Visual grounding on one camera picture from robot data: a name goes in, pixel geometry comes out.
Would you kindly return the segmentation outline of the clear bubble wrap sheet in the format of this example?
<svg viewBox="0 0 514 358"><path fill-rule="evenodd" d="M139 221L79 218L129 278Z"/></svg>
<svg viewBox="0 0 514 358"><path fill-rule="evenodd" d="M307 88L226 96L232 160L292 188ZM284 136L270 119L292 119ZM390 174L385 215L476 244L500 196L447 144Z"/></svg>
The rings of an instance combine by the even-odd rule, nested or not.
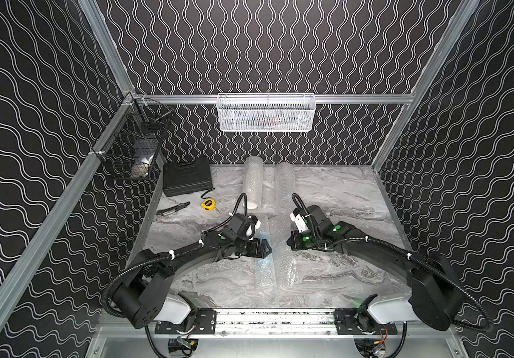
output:
<svg viewBox="0 0 514 358"><path fill-rule="evenodd" d="M270 292L273 289L294 289L297 284L297 256L286 243L291 237L291 219L285 215L274 216L268 218L262 227L261 237L269 242L272 253L256 262L256 286Z"/></svg>

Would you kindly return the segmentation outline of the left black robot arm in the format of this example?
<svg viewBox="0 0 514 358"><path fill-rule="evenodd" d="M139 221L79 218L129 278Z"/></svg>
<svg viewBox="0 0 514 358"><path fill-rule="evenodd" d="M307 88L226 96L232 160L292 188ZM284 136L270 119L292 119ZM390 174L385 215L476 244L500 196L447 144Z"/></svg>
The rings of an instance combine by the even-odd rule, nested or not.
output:
<svg viewBox="0 0 514 358"><path fill-rule="evenodd" d="M263 260L272 253L266 239L228 237L206 231L191 245L155 254L141 251L134 261L103 289L103 309L127 319L141 329L162 312L173 281L198 267L225 259L249 257Z"/></svg>

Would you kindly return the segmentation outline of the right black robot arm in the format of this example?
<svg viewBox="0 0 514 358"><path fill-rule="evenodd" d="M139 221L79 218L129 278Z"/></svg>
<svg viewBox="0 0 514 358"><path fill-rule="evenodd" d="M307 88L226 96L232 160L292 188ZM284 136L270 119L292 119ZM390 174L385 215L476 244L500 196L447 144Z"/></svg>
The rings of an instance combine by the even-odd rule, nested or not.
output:
<svg viewBox="0 0 514 358"><path fill-rule="evenodd" d="M377 307L388 299L367 299L365 311L374 322L383 325L397 321L420 321L437 331L455 325L471 331L488 333L494 321L487 309L466 291L455 270L444 257L429 257L372 237L346 222L333 225L325 221L304 231L292 231L286 244L293 251L318 250L336 252L364 260L386 271L404 283L411 293L400 300L399 309L377 314ZM456 319L460 307L469 302L484 317L483 324L471 324Z"/></svg>

